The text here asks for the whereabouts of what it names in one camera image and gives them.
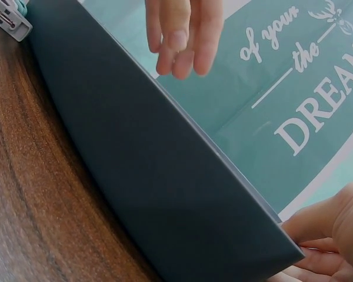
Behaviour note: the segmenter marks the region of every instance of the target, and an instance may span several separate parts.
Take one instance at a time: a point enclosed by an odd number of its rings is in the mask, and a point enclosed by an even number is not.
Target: dark gray folder
[[[258,192],[77,0],[32,0],[29,20],[78,152],[162,279],[261,281],[303,258]]]

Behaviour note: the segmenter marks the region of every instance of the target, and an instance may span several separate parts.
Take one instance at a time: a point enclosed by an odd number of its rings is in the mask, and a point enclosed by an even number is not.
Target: paper
[[[211,73],[182,82],[155,72],[143,0],[120,2],[83,5],[281,219],[353,181],[353,0],[225,0]]]

